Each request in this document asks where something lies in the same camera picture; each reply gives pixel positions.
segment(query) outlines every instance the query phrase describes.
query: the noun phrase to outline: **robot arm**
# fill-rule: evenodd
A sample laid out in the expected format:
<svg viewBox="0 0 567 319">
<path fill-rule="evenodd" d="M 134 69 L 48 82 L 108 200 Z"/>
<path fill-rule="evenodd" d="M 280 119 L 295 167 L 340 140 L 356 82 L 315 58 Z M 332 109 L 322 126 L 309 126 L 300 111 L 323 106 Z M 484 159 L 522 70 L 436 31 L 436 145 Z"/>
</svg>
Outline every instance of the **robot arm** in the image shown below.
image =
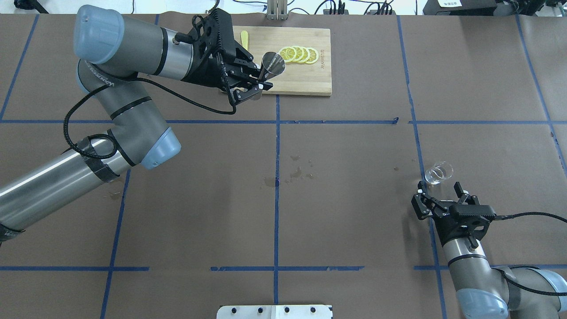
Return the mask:
<svg viewBox="0 0 567 319">
<path fill-rule="evenodd" d="M 75 145 L 81 152 L 67 150 L 0 188 L 0 244 L 132 166 L 152 169 L 180 151 L 138 72 L 217 87 L 232 105 L 232 111 L 217 111 L 222 114 L 233 114 L 236 105 L 258 98 L 273 86 L 267 80 L 283 72 L 284 61 L 273 52 L 264 56 L 261 67 L 252 62 L 252 55 L 234 40 L 228 13 L 215 9 L 205 18 L 196 16 L 192 24 L 183 34 L 113 10 L 79 9 L 77 80 L 97 97 L 115 126 L 104 132 L 110 138 L 86 137 Z"/>
<path fill-rule="evenodd" d="M 559 274 L 530 266 L 491 268 L 480 244 L 498 216 L 455 183 L 459 200 L 438 200 L 418 185 L 412 205 L 420 220 L 432 218 L 457 299 L 470 319 L 558 319 L 567 310 L 567 282 Z"/>
</svg>

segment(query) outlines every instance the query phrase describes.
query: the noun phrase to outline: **cutting board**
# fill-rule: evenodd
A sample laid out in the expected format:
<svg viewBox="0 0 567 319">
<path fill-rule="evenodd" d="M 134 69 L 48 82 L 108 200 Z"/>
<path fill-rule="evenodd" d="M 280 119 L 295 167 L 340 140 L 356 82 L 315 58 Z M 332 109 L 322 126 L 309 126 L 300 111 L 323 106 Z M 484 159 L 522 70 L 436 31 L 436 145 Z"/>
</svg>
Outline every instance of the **cutting board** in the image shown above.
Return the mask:
<svg viewBox="0 0 567 319">
<path fill-rule="evenodd" d="M 258 65 L 264 53 L 277 53 L 283 47 L 300 45 L 319 51 L 319 60 L 314 64 L 287 63 L 282 74 L 270 79 L 274 87 L 263 94 L 331 95 L 331 30 L 244 26 L 233 26 L 233 30 L 240 44 L 240 32 L 248 31 L 248 51 Z"/>
</svg>

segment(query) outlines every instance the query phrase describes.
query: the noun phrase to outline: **white label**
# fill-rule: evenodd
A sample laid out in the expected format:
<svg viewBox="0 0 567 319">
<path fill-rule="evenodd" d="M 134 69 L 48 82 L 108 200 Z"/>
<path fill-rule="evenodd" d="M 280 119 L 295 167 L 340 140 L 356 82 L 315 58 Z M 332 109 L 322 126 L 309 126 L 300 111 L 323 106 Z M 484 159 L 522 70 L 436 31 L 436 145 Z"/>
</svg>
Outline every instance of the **white label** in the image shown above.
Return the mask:
<svg viewBox="0 0 567 319">
<path fill-rule="evenodd" d="M 441 8 L 454 8 L 462 6 L 460 0 L 437 0 Z"/>
</svg>

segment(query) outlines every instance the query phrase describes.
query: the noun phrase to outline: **lime slice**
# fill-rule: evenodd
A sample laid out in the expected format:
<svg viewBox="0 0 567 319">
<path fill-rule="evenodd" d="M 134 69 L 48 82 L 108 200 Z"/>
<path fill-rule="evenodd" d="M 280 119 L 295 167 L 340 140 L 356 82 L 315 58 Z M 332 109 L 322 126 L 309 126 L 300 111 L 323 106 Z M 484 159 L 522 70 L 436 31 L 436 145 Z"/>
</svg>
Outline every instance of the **lime slice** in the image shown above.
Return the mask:
<svg viewBox="0 0 567 319">
<path fill-rule="evenodd" d="M 298 62 L 299 60 L 302 60 L 303 58 L 305 58 L 304 54 L 306 55 L 307 52 L 304 52 L 302 50 L 303 47 L 300 47 L 298 45 L 294 45 L 292 48 L 294 48 L 295 51 L 297 52 L 295 54 L 295 58 L 292 60 L 292 62 Z"/>
<path fill-rule="evenodd" d="M 294 47 L 283 47 L 280 49 L 278 54 L 282 56 L 284 62 L 288 63 L 295 59 L 297 50 Z"/>
<path fill-rule="evenodd" d="M 309 58 L 305 61 L 305 64 L 313 64 L 317 62 L 319 59 L 319 51 L 313 48 L 307 48 L 307 50 L 309 51 Z"/>
<path fill-rule="evenodd" d="M 297 63 L 305 63 L 309 60 L 309 57 L 311 56 L 311 52 L 307 48 L 301 47 L 301 50 L 304 52 L 305 57 L 303 59 L 297 61 Z"/>
</svg>

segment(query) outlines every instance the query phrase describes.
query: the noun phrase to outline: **black device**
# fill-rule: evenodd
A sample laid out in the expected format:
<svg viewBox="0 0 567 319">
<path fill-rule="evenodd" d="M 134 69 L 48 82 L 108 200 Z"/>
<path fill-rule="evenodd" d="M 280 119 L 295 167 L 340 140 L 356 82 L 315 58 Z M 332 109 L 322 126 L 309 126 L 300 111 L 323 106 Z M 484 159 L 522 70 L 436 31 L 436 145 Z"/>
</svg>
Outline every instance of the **black device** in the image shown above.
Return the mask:
<svg viewBox="0 0 567 319">
<path fill-rule="evenodd" d="M 452 3 L 453 0 L 441 0 L 441 3 Z M 428 0 L 424 7 L 424 15 L 487 15 L 494 14 L 496 0 L 460 0 L 459 7 L 442 7 L 438 0 Z"/>
</svg>

